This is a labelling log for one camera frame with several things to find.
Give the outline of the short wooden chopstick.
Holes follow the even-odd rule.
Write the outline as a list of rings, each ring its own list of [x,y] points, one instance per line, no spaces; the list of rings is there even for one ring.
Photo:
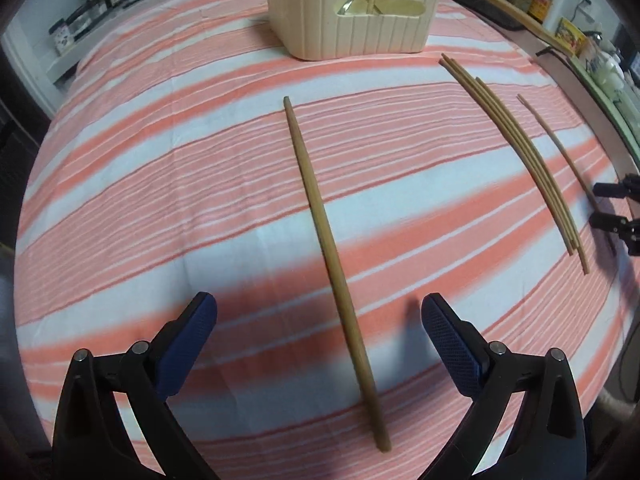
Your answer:
[[[544,132],[548,134],[548,137],[551,139],[551,141],[553,142],[555,147],[558,149],[560,154],[563,156],[563,158],[565,159],[565,161],[567,163],[567,166],[569,166],[570,170],[573,171],[573,174],[574,174],[575,178],[577,179],[578,183],[582,187],[582,190],[585,192],[592,209],[595,212],[601,212],[601,209],[599,207],[599,204],[598,204],[598,201],[596,199],[596,196],[594,196],[593,192],[591,191],[591,188],[588,186],[586,180],[582,176],[582,173],[580,172],[580,170],[575,165],[574,160],[570,157],[570,154],[568,154],[568,151],[564,148],[564,145],[562,144],[562,142],[560,141],[558,136],[551,129],[551,127],[547,124],[547,122],[544,120],[544,118],[541,116],[541,114],[539,114],[535,110],[535,107],[533,107],[533,105],[530,104],[524,98],[524,96],[521,95],[521,93],[518,94],[518,100],[526,108],[526,110],[528,110],[529,113],[532,114],[535,117],[535,119],[538,122],[538,124],[541,126],[541,128],[544,129]]]

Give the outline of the white teapot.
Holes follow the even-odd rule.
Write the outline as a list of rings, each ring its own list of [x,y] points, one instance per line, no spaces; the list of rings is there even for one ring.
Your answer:
[[[624,91],[625,77],[620,68],[620,58],[600,49],[586,62],[587,72],[596,85],[611,100],[617,99]]]

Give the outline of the yellow seasoning box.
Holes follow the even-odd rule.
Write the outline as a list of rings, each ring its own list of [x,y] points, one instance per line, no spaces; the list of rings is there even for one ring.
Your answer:
[[[567,46],[574,55],[578,55],[587,40],[584,33],[567,18],[560,18],[556,26],[555,38]]]

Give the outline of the wooden cutting board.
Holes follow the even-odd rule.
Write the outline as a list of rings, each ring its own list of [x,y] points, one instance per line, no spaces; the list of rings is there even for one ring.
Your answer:
[[[517,21],[518,24],[524,26],[527,30],[529,30],[532,34],[538,37],[541,40],[544,40],[549,46],[554,47],[556,50],[563,52],[569,58],[574,56],[570,47],[567,47],[566,44],[563,44],[560,40],[557,40],[555,36],[552,36],[547,29],[544,29],[544,26],[535,21],[531,16],[527,13],[523,12],[512,3],[506,0],[484,0],[494,6],[496,9],[499,9],[501,12],[509,15],[510,18],[513,18],[514,21]]]

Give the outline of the striped pink tablecloth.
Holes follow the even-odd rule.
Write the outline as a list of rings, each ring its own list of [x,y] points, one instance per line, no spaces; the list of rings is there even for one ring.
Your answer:
[[[570,207],[570,256],[527,169],[443,54],[498,96]],[[588,224],[573,171],[616,177],[570,96],[439,0],[418,54],[306,63],[267,0],[168,0],[80,63],[43,140],[16,244],[26,382],[51,431],[70,358],[126,351],[199,292],[218,322],[176,419],[224,479],[413,479],[469,407],[420,322],[439,292],[513,351],[562,349],[591,408],[630,329],[639,265]],[[392,450],[375,445],[288,131],[302,130]]]

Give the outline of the cream plastic utensil holder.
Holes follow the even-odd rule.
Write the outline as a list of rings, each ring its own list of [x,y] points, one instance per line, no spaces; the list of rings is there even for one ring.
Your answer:
[[[304,61],[416,53],[426,45],[438,0],[267,0],[270,25]]]

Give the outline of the white spice jar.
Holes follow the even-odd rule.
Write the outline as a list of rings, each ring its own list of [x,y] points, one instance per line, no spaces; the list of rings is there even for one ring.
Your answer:
[[[53,41],[58,56],[64,55],[75,44],[75,38],[64,18],[55,22],[49,28],[49,36]]]

